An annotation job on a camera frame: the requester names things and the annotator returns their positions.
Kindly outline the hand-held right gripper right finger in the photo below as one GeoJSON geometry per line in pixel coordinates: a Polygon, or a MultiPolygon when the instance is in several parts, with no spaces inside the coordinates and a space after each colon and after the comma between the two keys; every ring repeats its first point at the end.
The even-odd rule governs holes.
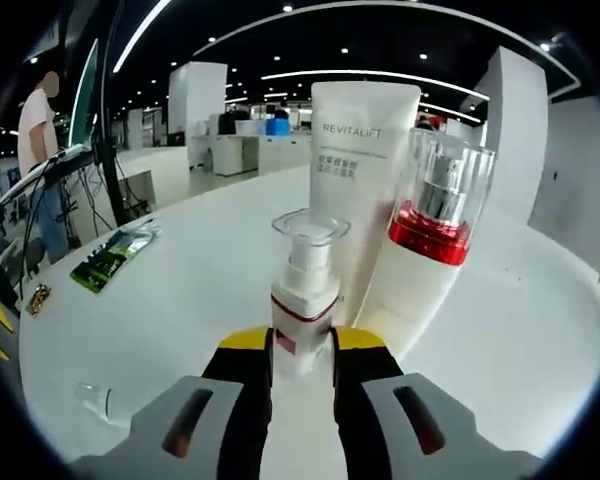
{"type": "Polygon", "coordinates": [[[334,327],[334,418],[350,479],[529,479],[540,461],[498,448],[474,413],[418,373],[404,373],[385,343],[334,327]]]}

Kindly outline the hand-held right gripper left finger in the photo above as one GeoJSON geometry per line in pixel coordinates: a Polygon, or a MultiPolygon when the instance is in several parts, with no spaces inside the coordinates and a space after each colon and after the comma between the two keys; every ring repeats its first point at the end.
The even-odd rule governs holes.
{"type": "Polygon", "coordinates": [[[273,330],[222,340],[199,376],[137,410],[129,433],[70,465],[76,479],[257,479],[272,417],[273,330]]]}

